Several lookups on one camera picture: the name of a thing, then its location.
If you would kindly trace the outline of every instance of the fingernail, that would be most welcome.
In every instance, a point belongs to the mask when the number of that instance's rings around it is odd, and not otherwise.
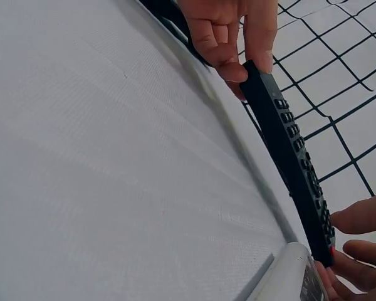
[[[271,73],[273,71],[273,54],[271,51],[265,51],[263,56],[263,64],[266,73]]]

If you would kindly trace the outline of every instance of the finger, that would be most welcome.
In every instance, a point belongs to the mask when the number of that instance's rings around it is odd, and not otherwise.
[[[226,25],[212,25],[213,34],[218,44],[228,43],[228,28]]]
[[[356,260],[376,266],[376,243],[350,240],[343,245],[343,250]]]
[[[241,83],[247,79],[245,68],[236,58],[236,49],[229,44],[217,43],[210,21],[187,19],[187,23],[195,49],[225,81]]]
[[[364,199],[347,209],[333,213],[332,225],[347,234],[363,234],[376,231],[376,196]]]
[[[327,297],[330,301],[341,301],[342,299],[333,288],[332,282],[327,274],[325,267],[318,261],[315,262],[316,270],[321,278],[321,282],[326,289]]]
[[[337,295],[344,300],[353,300],[355,298],[356,294],[354,294],[348,287],[339,281],[331,268],[327,269],[327,275],[332,283],[332,287],[337,292]]]
[[[227,83],[227,86],[231,89],[231,91],[235,94],[235,96],[237,96],[237,98],[240,99],[240,101],[242,102],[245,101],[244,93],[239,88],[238,83],[233,83],[233,82],[226,82],[226,83]]]
[[[234,54],[236,55],[236,60],[239,61],[238,58],[238,46],[237,46],[237,39],[239,33],[239,22],[231,23],[227,26],[228,28],[228,43],[234,47],[235,51]],[[248,77],[248,73],[246,72],[245,68],[242,67],[242,71],[245,72],[246,78]],[[230,87],[232,92],[237,96],[238,99],[241,101],[245,100],[244,93],[241,91],[238,83],[227,82],[227,85]]]
[[[369,292],[376,287],[376,268],[364,265],[345,254],[335,251],[333,271],[356,286],[363,292]]]
[[[246,59],[265,73],[273,67],[272,48],[277,33],[278,0],[257,0],[248,4],[244,21]]]
[[[228,28],[228,39],[227,42],[237,49],[237,39],[239,33],[239,22],[231,23],[227,26]]]

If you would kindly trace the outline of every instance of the white surface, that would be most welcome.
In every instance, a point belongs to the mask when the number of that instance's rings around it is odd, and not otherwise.
[[[132,1],[0,0],[0,301],[233,300],[285,245],[176,46]]]
[[[304,276],[307,272],[306,267],[309,268],[310,275],[313,275],[316,283],[319,284],[316,289],[320,292],[313,291],[312,294],[309,292],[310,287],[307,287],[306,284],[303,286]],[[328,301],[326,290],[313,260],[310,258],[308,249],[300,243],[289,243],[270,265],[247,301],[304,301],[300,300],[302,289],[306,296],[311,294],[318,296],[320,293],[320,299],[317,301]]]

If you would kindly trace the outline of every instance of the remote control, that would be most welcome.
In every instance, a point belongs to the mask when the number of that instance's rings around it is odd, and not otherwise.
[[[312,256],[325,267],[333,265],[335,229],[311,157],[288,102],[271,74],[261,73],[253,61],[244,64],[246,82],[240,84],[270,156],[293,198]]]

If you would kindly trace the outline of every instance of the hand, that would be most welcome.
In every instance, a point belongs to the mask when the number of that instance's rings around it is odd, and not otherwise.
[[[239,64],[239,20],[244,19],[245,54],[265,73],[271,73],[271,50],[277,33],[278,0],[178,0],[195,49],[244,100],[239,83],[248,74]]]
[[[376,196],[333,214],[331,219],[332,225],[344,233],[376,231]],[[326,270],[321,263],[316,263],[330,301],[376,301],[376,243],[350,240],[344,244],[343,250],[346,254],[335,251],[335,265],[331,269]],[[365,293],[353,293],[336,275]]]

